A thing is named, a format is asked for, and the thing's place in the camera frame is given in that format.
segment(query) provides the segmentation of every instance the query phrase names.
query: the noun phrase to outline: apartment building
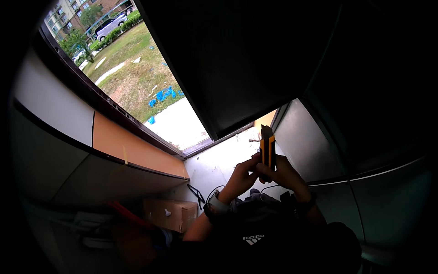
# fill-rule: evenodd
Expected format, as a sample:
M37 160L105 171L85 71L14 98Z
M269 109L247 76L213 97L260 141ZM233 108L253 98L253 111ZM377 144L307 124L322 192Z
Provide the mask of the apartment building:
M61 41L72 28L80 28L85 31L86 27L81 23L80 17L82 12L91 5L100 6L102 14L105 14L120 3L123 3L119 8L121 10L124 9L124 6L131 5L130 0L59 0L44 18L44 23L52 36Z

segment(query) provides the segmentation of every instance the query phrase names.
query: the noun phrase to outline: shrub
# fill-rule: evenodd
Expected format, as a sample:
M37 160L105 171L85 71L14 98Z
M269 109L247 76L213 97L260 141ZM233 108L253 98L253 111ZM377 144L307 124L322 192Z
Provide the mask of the shrub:
M93 48L93 50L101 50L101 49L107 47L112 42L117 40L117 38L122 34L122 32L125 32L125 31L131 29L132 27L134 27L135 25L137 25L138 23L140 23L142 21L143 21L143 18L141 18L140 14L134 15L130 19L126 20L123 25L115 28L112 32L110 32L107 36L105 36L105 39L103 41L99 42L96 45L96 47Z

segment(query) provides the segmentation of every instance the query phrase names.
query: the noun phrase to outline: white wall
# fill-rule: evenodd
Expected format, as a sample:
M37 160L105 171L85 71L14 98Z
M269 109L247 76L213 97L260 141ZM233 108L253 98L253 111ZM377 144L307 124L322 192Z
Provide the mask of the white wall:
M33 114L60 132L92 145L93 114L87 103L69 90L29 50L13 88L13 95Z

